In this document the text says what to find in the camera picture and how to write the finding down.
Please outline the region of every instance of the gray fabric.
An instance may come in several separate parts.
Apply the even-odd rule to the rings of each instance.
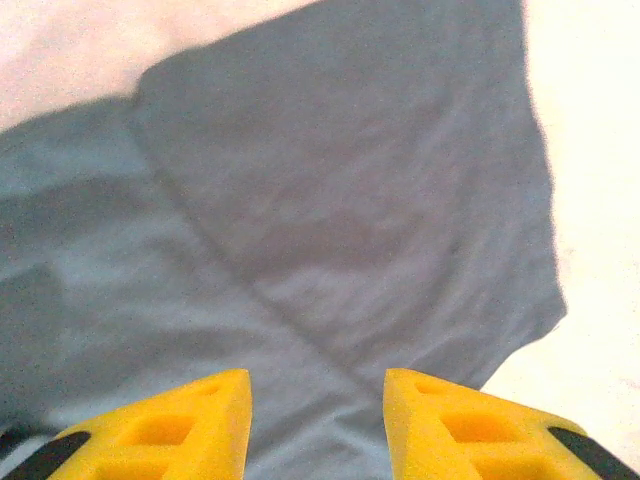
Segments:
[[[252,372],[246,478],[383,479],[386,368],[564,313],[516,1],[328,1],[0,138],[0,423]]]

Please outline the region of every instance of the rectangular hole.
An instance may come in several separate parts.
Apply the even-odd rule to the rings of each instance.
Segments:
[[[474,466],[482,480],[560,480],[552,465],[540,460],[477,461]]]
[[[145,462],[119,462],[98,468],[95,480],[161,480],[168,465]]]
[[[220,390],[218,385],[205,385],[199,390],[196,390],[196,395],[214,395]]]
[[[122,439],[122,445],[180,445],[193,424],[193,418],[180,415],[144,418]]]
[[[458,443],[518,440],[513,428],[507,425],[505,420],[493,415],[458,413],[445,415],[440,420]]]
[[[437,385],[431,385],[428,382],[418,381],[416,382],[416,389],[424,395],[440,395],[442,394],[442,389]]]

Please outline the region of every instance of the gray cloth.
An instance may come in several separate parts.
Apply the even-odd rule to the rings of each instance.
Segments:
[[[248,368],[246,478],[388,479],[386,368],[564,313],[518,2],[334,1],[0,138],[0,424]]]

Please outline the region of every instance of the black rubber pad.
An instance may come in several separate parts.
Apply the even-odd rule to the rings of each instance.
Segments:
[[[46,480],[90,437],[89,432],[76,432],[52,440],[13,469],[4,480]]]
[[[551,427],[549,432],[603,480],[640,480],[640,475],[592,438],[559,427]]]

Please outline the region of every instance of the yellow plastic part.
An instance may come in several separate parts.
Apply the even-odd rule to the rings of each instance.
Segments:
[[[58,435],[89,441],[50,480],[240,480],[251,424],[249,372],[229,370]]]
[[[405,369],[387,371],[394,480],[599,480],[549,427],[560,417]]]

